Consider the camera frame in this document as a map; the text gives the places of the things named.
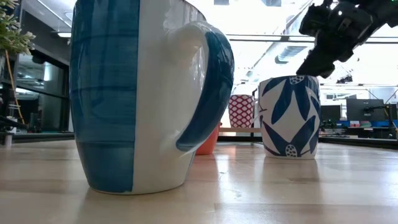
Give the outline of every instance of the white ceramic mug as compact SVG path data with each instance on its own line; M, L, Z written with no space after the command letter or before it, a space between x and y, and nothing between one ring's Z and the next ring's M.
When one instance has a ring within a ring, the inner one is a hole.
M183 0L78 0L70 97L89 185L146 194L183 184L233 86L227 38Z
M317 78L295 75L261 82L258 111L266 156L315 157L320 126Z

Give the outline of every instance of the blue leaf design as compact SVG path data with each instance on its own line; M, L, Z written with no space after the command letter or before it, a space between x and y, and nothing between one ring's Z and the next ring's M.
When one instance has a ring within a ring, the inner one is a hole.
M317 143L318 143L318 139L319 139L319 128L318 128L318 131L315 133L315 135L311 138L311 141L310 141L310 152L311 152L311 154L315 151L315 148L316 148Z
M311 96L311 101L312 101L313 107L315 108L315 110L317 111L317 113L318 113L318 115L320 117L321 116L321 111L320 111L321 108L320 108L320 105L319 105L318 101L312 96Z
M274 146L276 149L279 151L281 155L284 155L286 146L288 145L288 142L285 141L276 131L274 131L270 126L268 126L267 123L262 122L262 125L265 127L269 137L272 140L272 143L274 143Z
M284 80L286 80L286 77L273 78L271 81L269 81L267 83L266 87L262 91L262 95L261 96L264 96L269 90L273 89L275 86L277 86L278 84L280 84Z
M261 115L260 116L260 128L262 128L262 120L264 119L264 116L263 115Z
M288 81L285 82L282 93L280 93L279 99L275 104L272 112L271 123L275 124L285 114L287 108L290 106L292 101L293 88Z
M302 83L294 86L294 92L296 94L298 110L300 111L301 117L304 120L307 120L311 104L310 100L308 99L307 87L305 86L305 82Z
M291 144L296 147L297 149L297 154L301 155L301 152L304 148L304 146L308 143L310 140L313 130L315 129L315 118L316 116L313 116L310 118L298 131L298 133L294 136Z
M284 151L284 153L281 155L281 154L278 154L277 152L273 151L272 149L268 148L266 145L264 145L264 147L269 153L271 153L274 156L286 156L286 151Z
M260 111L259 111L259 113L261 113L261 112L264 112L264 111L267 111L268 109L262 109L262 106L259 104L259 106L260 106Z

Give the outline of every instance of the computer monitor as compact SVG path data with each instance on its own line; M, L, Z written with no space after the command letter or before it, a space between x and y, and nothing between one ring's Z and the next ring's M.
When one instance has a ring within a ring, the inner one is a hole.
M360 100L346 99L347 120L349 121L385 121L384 109L375 109L373 112L366 112L365 109L371 106L383 106L383 100Z
M341 105L321 106L321 121L339 121L341 118Z

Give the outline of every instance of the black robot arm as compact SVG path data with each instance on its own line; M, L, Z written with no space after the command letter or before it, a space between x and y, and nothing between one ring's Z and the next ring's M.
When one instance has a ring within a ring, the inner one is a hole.
M297 75L327 78L335 61L346 62L383 25L398 25L398 0L340 0L334 9L332 2L313 4L303 18L300 33L315 37L315 46Z

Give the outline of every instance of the orange cup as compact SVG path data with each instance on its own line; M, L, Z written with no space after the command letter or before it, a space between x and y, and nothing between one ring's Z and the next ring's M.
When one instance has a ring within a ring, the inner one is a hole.
M203 143L198 148L196 155L211 155L213 153L214 148L216 147L217 144L219 131L220 131L220 125L217 125L217 127L214 129L214 131L205 141L205 143Z

